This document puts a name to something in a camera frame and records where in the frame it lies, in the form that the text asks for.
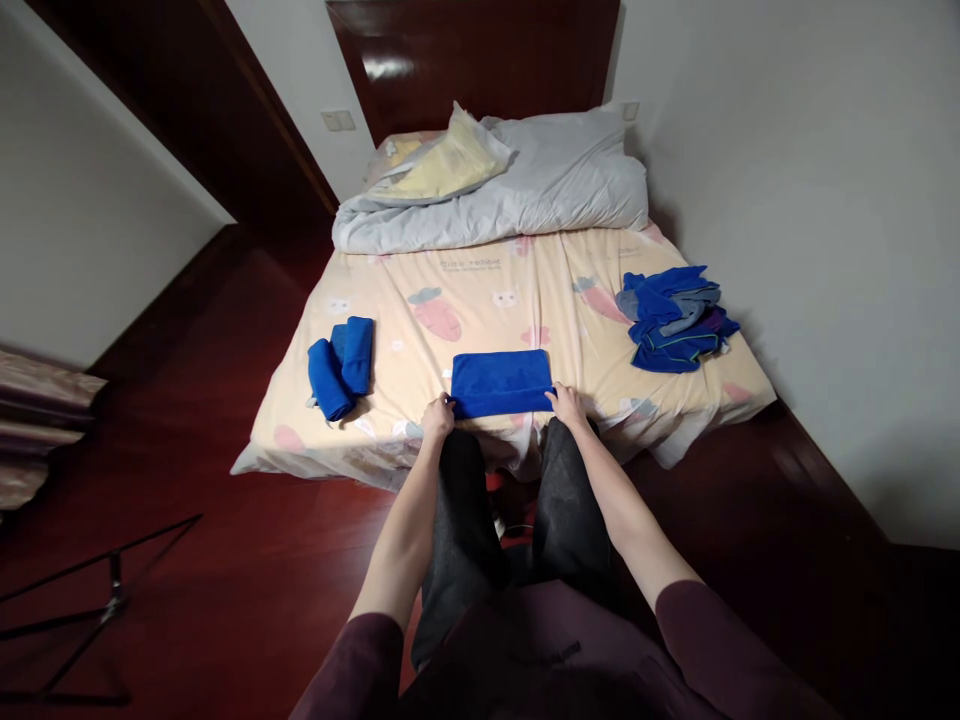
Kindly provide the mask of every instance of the beige bed sheet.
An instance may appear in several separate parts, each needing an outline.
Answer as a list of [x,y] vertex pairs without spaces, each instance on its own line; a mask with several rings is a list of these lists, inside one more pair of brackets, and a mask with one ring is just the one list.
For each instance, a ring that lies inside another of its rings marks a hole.
[[[406,255],[334,253],[232,472],[346,476],[395,490],[419,450],[423,408],[450,390],[454,355],[531,348],[547,351],[554,380],[588,398],[618,460],[649,448],[671,467],[708,428],[746,420],[774,400],[740,334],[696,372],[630,365],[635,346],[614,303],[623,274],[686,264],[653,224]],[[372,393],[345,421],[328,423],[307,407],[307,349],[350,315],[376,322]],[[533,479],[549,418],[501,415],[459,426],[478,434],[491,468]]]

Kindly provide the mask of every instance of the hand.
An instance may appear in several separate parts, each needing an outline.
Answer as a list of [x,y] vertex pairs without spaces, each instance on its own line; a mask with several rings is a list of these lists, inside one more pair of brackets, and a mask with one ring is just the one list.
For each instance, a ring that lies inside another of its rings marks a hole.
[[587,413],[576,388],[568,388],[561,383],[554,383],[553,387],[557,391],[556,395],[552,392],[545,392],[544,395],[550,399],[557,419],[571,429],[577,425],[587,425]]
[[427,405],[423,411],[423,437],[429,440],[443,440],[453,430],[453,406],[456,400],[451,400],[447,393],[440,393],[440,397]]

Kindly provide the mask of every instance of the blue towel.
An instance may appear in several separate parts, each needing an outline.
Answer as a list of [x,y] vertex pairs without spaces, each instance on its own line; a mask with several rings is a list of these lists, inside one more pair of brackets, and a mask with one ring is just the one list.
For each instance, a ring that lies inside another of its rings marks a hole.
[[[331,337],[336,338],[335,327]],[[366,395],[370,390],[370,355],[373,349],[373,320],[350,317],[343,333],[343,384],[354,395]],[[337,340],[333,341],[334,350]]]
[[347,324],[334,325],[330,331],[330,344],[337,358],[337,372],[343,369],[343,356],[347,349]]
[[450,395],[458,420],[550,410],[550,362],[543,350],[466,353],[453,358]]
[[321,338],[307,350],[307,376],[327,420],[342,420],[356,406],[341,384],[339,362],[329,340]]
[[676,335],[700,322],[704,313],[720,302],[720,286],[716,283],[707,283],[696,290],[682,290],[674,293],[670,299],[680,308],[680,319],[660,328],[664,337]]
[[660,327],[642,333],[635,328],[640,328],[640,323],[630,329],[630,338],[637,343],[631,365],[653,372],[684,373],[699,368],[700,358],[717,352],[726,338],[740,330],[740,324],[717,305],[696,325],[670,337],[664,337]]
[[700,277],[706,269],[706,265],[670,268],[649,277],[625,273],[623,290],[617,293],[617,307],[634,322],[666,325],[679,320],[682,312],[670,297],[678,292],[711,285]]

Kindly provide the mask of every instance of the light switch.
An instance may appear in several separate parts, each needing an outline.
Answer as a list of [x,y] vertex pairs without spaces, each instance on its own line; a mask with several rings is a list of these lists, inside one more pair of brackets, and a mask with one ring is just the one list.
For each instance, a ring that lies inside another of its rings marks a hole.
[[357,126],[353,124],[353,116],[349,110],[340,110],[337,113],[337,120],[340,121],[341,130],[356,130]]
[[343,128],[340,126],[340,113],[329,112],[329,113],[320,113],[320,117],[323,118],[324,125],[327,126],[327,130],[330,132],[340,132]]
[[640,103],[624,103],[623,104],[623,119],[626,122],[633,122],[637,119],[637,109],[640,107]]

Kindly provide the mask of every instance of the black pants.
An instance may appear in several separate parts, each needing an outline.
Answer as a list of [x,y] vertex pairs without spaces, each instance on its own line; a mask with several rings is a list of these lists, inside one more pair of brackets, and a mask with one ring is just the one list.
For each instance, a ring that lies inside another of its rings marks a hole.
[[[612,555],[577,443],[567,426],[554,418],[543,453],[532,576],[537,582],[559,578],[615,609]],[[413,666],[419,669],[432,657],[471,605],[507,587],[512,579],[487,501],[480,443],[470,433],[454,430],[440,454],[433,559],[423,581]]]

